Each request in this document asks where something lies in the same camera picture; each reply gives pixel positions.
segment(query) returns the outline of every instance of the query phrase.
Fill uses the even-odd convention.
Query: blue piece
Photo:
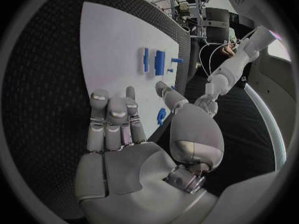
[[[180,59],[180,58],[172,58],[171,62],[176,62],[176,63],[183,63],[184,59]]]
[[[163,120],[165,119],[165,117],[166,117],[166,110],[165,108],[161,108],[157,116],[158,124],[160,126],[163,124]]]
[[[156,57],[154,59],[154,69],[156,76],[164,75],[164,65],[165,65],[165,52],[157,51]]]
[[[148,48],[145,48],[144,66],[145,66],[145,73],[149,72],[149,49]]]

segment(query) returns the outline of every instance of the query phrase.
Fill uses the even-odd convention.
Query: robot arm
[[[219,95],[227,94],[243,74],[245,66],[259,57],[259,51],[265,49],[275,38],[269,30],[260,26],[250,39],[241,42],[236,54],[225,60],[209,77],[205,94],[195,101],[211,117],[218,111],[216,100]]]

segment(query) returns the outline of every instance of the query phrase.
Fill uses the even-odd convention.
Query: black mesh fabric
[[[190,53],[189,35],[143,0],[48,0],[26,25],[4,78],[5,136],[28,186],[64,219],[82,216],[73,181],[85,152],[90,117],[79,44],[84,1],[128,12],[178,42],[184,59],[176,80],[181,93]]]

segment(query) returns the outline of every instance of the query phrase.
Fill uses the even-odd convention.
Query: white board
[[[143,51],[149,48],[149,72],[143,73]],[[157,114],[170,110],[155,91],[155,84],[164,81],[175,85],[178,43],[147,22],[118,9],[84,2],[80,26],[80,50],[84,79],[90,95],[101,88],[110,97],[124,97],[127,86],[133,86],[139,115],[149,138],[159,127]],[[157,50],[165,51],[164,76],[154,75]]]

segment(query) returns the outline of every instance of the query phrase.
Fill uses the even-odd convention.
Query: humanoid robot
[[[224,153],[221,130],[213,117],[217,98],[241,77],[244,67],[274,40],[264,27],[245,39],[236,54],[208,78],[205,95],[195,104],[163,82],[157,94],[174,113],[170,152],[147,142],[133,87],[126,97],[95,90],[87,149],[78,165],[75,192],[90,223],[200,223],[217,198],[203,188],[205,174]]]

